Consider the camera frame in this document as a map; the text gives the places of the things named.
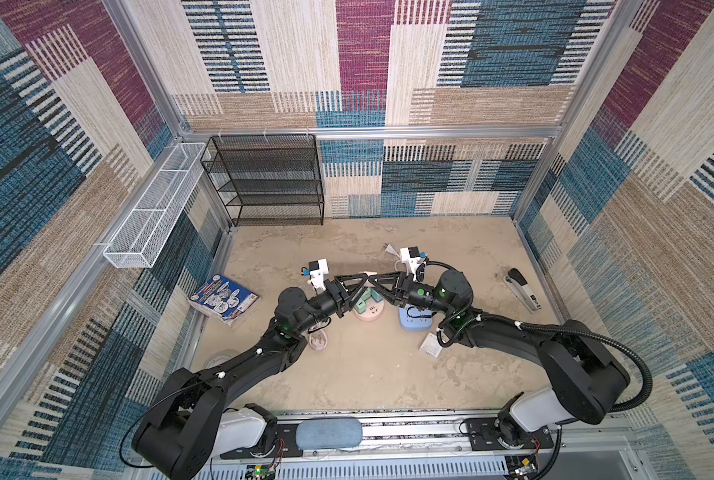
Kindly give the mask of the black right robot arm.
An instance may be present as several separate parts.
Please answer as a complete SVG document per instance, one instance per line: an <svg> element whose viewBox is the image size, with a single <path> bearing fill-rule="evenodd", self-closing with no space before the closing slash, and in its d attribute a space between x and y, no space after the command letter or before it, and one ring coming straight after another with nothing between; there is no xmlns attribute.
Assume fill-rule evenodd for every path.
<svg viewBox="0 0 714 480"><path fill-rule="evenodd" d="M653 375L630 347L576 320L562 325L525 323L479 309L473 288L459 270L446 270L435 286L404 272L372 275L368 280L396 306L443 314L436 329L441 348L460 344L492 349L543 368L548 386L516 395L494 422L507 448L522 447L534 432L551 424L597 425L609 413L644 404L652 393Z"/></svg>

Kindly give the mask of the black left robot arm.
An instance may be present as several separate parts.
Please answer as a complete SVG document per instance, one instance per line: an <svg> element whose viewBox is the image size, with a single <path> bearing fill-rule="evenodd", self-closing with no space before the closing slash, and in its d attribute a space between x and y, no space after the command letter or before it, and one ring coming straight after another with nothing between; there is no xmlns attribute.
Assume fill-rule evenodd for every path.
<svg viewBox="0 0 714 480"><path fill-rule="evenodd" d="M211 368L174 371L121 445L169 479L191 479L213 458L236 450L270 455L278 442L276 417L257 404L232 409L232 403L295 363L308 344L307 333L351 311L367 281L365 273L337 276L313 297L298 287L283 290L255 345Z"/></svg>

